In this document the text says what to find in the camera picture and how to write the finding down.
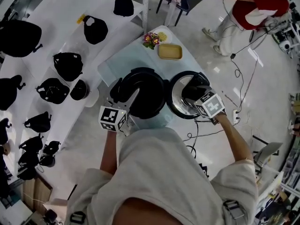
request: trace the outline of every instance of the yellow tag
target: yellow tag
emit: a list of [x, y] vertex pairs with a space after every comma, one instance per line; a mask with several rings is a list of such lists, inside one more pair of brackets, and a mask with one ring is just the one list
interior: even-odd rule
[[80, 18], [78, 18], [77, 23], [80, 24], [80, 23], [83, 21], [83, 19], [84, 19], [85, 17], [86, 17], [86, 15], [85, 15], [85, 14], [82, 14], [82, 15], [80, 16]]

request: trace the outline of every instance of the person in red shirt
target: person in red shirt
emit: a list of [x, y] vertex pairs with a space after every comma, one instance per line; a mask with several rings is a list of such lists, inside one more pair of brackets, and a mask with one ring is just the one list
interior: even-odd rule
[[289, 9], [289, 0], [237, 0], [232, 11], [215, 31], [203, 28], [203, 33], [218, 42], [216, 52], [230, 56], [235, 52], [236, 39], [246, 30], [263, 28], [268, 16], [280, 17]]

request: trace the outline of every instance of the red shirt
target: red shirt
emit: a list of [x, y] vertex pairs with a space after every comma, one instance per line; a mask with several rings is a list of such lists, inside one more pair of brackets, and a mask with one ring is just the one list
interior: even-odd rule
[[282, 16], [290, 6], [289, 0], [236, 1], [232, 15], [247, 30], [263, 27], [267, 16]]

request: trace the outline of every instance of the flower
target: flower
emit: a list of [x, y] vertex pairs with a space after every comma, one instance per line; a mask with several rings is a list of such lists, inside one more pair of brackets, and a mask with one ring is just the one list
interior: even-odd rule
[[144, 42], [151, 42], [152, 37], [148, 33], [144, 36]]
[[159, 37], [156, 37], [152, 40], [153, 44], [158, 45], [159, 44]]

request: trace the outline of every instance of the power strip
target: power strip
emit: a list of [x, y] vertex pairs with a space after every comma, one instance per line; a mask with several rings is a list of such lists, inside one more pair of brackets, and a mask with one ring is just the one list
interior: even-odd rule
[[239, 117], [238, 117], [238, 110], [234, 109], [234, 111], [232, 112], [232, 117], [233, 117], [233, 124], [237, 124], [239, 122]]

